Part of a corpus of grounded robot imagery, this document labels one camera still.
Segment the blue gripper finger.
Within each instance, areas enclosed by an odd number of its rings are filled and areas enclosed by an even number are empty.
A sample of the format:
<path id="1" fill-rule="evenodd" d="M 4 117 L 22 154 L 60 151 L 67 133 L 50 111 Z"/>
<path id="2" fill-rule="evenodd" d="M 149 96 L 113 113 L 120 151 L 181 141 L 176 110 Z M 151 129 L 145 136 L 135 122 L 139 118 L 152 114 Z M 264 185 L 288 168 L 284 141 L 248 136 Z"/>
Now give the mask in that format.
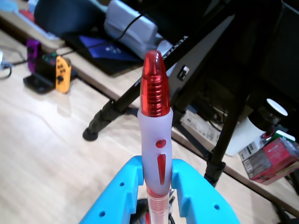
<path id="1" fill-rule="evenodd" d="M 172 160 L 171 187 L 177 190 L 179 215 L 188 224 L 238 224 L 224 197 L 189 163 Z"/>
<path id="2" fill-rule="evenodd" d="M 143 185 L 142 157 L 132 157 L 103 190 L 81 224 L 128 224 Z"/>

